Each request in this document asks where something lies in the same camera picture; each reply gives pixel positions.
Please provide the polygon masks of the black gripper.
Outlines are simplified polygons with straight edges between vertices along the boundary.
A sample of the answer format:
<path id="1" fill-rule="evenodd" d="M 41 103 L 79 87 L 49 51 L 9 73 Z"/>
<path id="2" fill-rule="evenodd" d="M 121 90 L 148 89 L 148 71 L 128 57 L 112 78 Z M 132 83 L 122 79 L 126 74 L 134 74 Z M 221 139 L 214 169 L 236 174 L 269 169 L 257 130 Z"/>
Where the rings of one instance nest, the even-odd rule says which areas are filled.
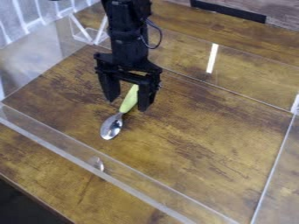
<path id="1" fill-rule="evenodd" d="M 148 31 L 141 27 L 136 32 L 110 32 L 112 53 L 96 53 L 96 73 L 104 96 L 112 102 L 120 95 L 120 81 L 137 85 L 137 109 L 145 112 L 154 102 L 158 90 L 156 81 L 142 82 L 138 74 L 144 72 L 154 80 L 160 79 L 162 69 L 148 60 Z"/>

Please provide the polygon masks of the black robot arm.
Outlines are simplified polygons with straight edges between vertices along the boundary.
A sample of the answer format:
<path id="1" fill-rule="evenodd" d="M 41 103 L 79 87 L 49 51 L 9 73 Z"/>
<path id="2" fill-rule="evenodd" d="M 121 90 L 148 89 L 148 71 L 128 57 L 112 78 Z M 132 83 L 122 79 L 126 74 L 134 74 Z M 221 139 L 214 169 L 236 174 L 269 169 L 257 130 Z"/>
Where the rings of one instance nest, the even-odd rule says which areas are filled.
<path id="1" fill-rule="evenodd" d="M 136 84 L 137 109 L 146 111 L 154 102 L 162 69 L 148 59 L 150 0 L 101 0 L 106 14 L 112 53 L 93 58 L 104 96 L 112 102 L 120 95 L 120 82 Z"/>

